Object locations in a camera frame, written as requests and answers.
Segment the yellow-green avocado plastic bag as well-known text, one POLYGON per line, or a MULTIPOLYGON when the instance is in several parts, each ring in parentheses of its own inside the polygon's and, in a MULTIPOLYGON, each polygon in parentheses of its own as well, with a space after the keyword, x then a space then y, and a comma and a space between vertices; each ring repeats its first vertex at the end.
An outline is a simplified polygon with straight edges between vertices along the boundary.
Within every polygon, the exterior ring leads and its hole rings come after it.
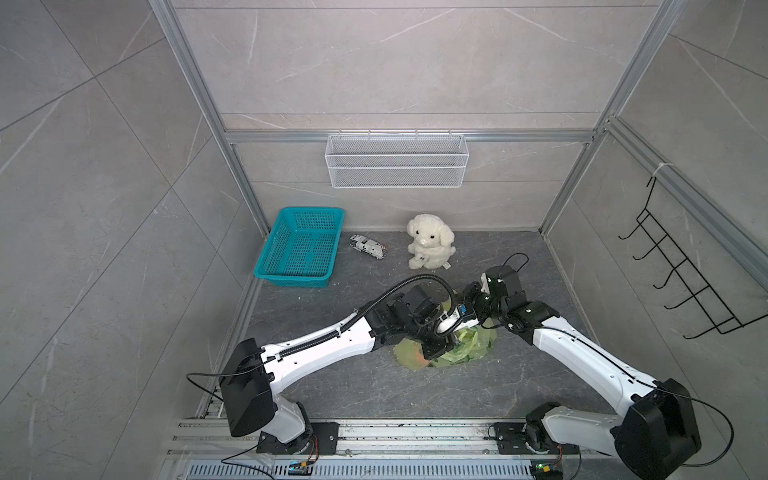
MULTIPOLYGON (((451 313, 459 304, 463 304, 462 294, 458 294, 454 300, 443 302, 443 313, 451 313)), ((428 360, 429 365, 426 368, 447 367, 481 359, 490 352, 498 338, 497 327, 480 327, 472 317, 465 317, 465 321, 451 334, 455 336, 456 348, 436 359, 428 360)), ((422 354, 421 346, 408 339, 400 340, 394 347, 395 359, 397 360, 398 354, 405 352, 422 354)))

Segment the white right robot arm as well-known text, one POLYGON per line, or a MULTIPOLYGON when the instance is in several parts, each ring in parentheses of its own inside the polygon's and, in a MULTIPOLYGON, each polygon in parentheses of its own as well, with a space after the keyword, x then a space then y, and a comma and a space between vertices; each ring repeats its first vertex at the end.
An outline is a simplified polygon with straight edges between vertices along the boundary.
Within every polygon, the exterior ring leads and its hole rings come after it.
POLYGON ((489 268, 461 294, 464 314, 490 321, 549 354, 592 387, 609 414, 547 402, 530 412, 526 446, 544 454, 562 445, 619 458, 641 479, 665 479, 702 446, 693 400, 679 382, 641 372, 582 335, 555 309, 528 300, 516 270, 489 268))

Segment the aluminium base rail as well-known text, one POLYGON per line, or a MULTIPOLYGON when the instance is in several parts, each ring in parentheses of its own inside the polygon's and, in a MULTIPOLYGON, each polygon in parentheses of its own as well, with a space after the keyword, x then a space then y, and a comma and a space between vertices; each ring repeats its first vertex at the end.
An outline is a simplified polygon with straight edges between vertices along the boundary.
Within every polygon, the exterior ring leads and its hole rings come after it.
POLYGON ((159 479, 631 479, 617 458, 574 446, 529 451, 519 420, 321 419, 312 443, 271 452, 264 435, 232 438, 222 419, 183 420, 159 479))

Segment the teal plastic basket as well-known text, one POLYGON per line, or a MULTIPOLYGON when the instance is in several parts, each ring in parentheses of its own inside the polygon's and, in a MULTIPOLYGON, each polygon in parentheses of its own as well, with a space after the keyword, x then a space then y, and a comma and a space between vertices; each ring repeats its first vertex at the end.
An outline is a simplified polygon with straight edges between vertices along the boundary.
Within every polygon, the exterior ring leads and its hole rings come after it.
POLYGON ((341 208, 282 209, 264 244, 254 276, 279 287, 326 287, 344 219, 345 211, 341 208))

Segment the newspaper print pouch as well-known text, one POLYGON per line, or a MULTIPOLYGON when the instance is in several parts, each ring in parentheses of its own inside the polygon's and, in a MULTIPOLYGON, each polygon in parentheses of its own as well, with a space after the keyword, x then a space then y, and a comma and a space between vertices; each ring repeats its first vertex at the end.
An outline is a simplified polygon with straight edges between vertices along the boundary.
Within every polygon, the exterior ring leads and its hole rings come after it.
POLYGON ((354 250, 365 253, 377 260, 382 260, 387 253, 386 247, 383 244, 361 234, 351 235, 349 244, 354 250))

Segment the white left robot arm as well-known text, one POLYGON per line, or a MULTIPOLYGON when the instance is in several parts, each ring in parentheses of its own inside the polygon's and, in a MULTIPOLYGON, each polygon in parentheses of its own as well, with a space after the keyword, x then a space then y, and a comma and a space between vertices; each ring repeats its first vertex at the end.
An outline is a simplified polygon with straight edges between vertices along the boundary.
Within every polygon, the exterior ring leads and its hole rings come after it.
POLYGON ((453 333, 467 312, 449 295, 449 310, 416 285, 391 291, 342 321, 303 337, 260 346, 240 342, 218 375, 230 435, 264 431, 288 444, 309 431, 306 414, 282 397, 289 386, 339 361, 366 355, 407 338, 422 344, 425 356, 454 348, 453 333))

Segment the white plush dog toy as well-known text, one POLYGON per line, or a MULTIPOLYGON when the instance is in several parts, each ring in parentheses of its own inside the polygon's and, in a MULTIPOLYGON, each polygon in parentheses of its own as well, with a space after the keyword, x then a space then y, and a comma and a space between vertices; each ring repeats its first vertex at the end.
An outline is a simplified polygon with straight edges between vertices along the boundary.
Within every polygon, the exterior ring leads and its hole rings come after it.
POLYGON ((419 214, 408 222, 407 233, 412 238, 407 247, 410 269, 450 268, 449 259, 456 253, 455 234, 440 217, 419 214))

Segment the black wall hook rack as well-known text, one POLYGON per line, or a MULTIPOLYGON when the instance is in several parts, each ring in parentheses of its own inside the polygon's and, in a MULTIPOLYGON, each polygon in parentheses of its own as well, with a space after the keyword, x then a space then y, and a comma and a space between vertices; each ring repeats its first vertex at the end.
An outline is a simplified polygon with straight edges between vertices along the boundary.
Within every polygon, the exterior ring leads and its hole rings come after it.
POLYGON ((653 283, 656 291, 664 290, 674 283, 683 288, 679 300, 672 304, 664 304, 663 309, 673 312, 690 304, 695 305, 700 316, 705 320, 705 326, 699 331, 683 334, 685 340, 696 340, 712 332, 724 336, 767 319, 763 313, 755 318, 742 320, 719 294, 713 284, 704 275, 701 268, 684 251, 668 229, 660 222, 651 211, 650 204, 657 184, 657 179, 651 177, 645 187, 647 195, 645 202, 634 219, 634 227, 626 234, 619 235, 622 242, 643 238, 648 242, 649 248, 642 254, 633 254, 636 262, 647 257, 659 257, 666 264, 666 277, 660 283, 653 283))

